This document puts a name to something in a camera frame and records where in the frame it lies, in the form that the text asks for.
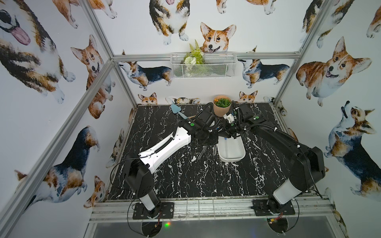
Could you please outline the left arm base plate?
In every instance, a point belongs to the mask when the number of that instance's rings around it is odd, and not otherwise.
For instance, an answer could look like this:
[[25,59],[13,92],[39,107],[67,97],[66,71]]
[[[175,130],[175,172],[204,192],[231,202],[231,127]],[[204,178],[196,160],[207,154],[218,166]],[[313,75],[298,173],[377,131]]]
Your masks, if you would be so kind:
[[133,208],[133,219],[172,219],[174,217],[174,206],[175,203],[173,202],[161,202],[152,211],[149,211],[142,203],[137,203]]

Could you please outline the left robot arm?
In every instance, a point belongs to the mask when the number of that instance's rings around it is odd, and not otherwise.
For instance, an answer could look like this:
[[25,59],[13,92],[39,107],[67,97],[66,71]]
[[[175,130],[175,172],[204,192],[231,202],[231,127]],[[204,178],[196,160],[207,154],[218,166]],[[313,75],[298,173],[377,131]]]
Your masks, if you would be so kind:
[[157,218],[163,211],[161,200],[157,197],[153,174],[174,153],[195,142],[202,146],[199,156],[202,157],[208,148],[213,156],[218,153],[218,131],[222,128],[220,118],[214,113],[212,103],[207,103],[194,117],[186,116],[178,105],[170,106],[172,113],[180,116],[176,127],[162,141],[137,155],[126,156],[114,168],[123,166],[119,175],[121,182],[115,184],[110,180],[110,186],[119,190],[129,190],[143,206],[143,215],[147,218]]

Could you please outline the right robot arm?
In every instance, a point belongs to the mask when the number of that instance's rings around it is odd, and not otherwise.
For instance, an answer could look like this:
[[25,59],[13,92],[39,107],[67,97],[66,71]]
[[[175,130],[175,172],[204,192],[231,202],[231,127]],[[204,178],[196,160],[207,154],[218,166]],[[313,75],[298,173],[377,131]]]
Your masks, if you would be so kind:
[[228,115],[224,116],[220,136],[237,138],[245,133],[264,140],[279,152],[289,170],[286,180],[268,196],[267,211],[282,212],[292,199],[316,187],[325,177],[323,152],[318,147],[308,147],[297,142],[263,115],[254,113],[248,104],[233,101]]

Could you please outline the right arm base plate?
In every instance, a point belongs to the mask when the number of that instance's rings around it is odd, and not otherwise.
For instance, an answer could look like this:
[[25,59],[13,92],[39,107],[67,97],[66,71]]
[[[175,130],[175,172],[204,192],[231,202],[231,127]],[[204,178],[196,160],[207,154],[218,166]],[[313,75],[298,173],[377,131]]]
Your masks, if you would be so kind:
[[252,201],[251,209],[254,210],[256,216],[279,216],[295,215],[295,209],[291,201],[284,205],[279,205],[272,199],[254,199]]

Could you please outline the white rectangular tray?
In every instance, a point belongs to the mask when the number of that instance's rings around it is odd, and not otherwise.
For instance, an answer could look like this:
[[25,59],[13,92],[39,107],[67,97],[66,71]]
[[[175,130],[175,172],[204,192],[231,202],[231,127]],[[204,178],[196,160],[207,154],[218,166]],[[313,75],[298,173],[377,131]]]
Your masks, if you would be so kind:
[[224,142],[224,137],[218,138],[217,150],[222,162],[239,162],[246,156],[246,151],[241,137],[229,138]]

